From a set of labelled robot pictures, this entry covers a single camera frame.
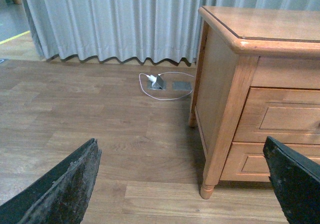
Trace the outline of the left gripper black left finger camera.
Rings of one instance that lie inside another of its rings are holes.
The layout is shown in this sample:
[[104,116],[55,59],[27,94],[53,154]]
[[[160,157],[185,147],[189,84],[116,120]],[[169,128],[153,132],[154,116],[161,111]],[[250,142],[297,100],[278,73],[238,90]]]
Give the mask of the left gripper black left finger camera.
[[102,151],[90,139],[0,207],[2,224],[79,224],[96,183]]

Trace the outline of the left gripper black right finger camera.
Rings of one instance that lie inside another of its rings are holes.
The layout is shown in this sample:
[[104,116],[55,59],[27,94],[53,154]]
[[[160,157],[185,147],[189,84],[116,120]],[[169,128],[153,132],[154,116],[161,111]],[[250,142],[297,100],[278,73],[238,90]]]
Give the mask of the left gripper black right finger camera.
[[290,224],[320,222],[320,165],[279,142],[263,147],[275,196]]

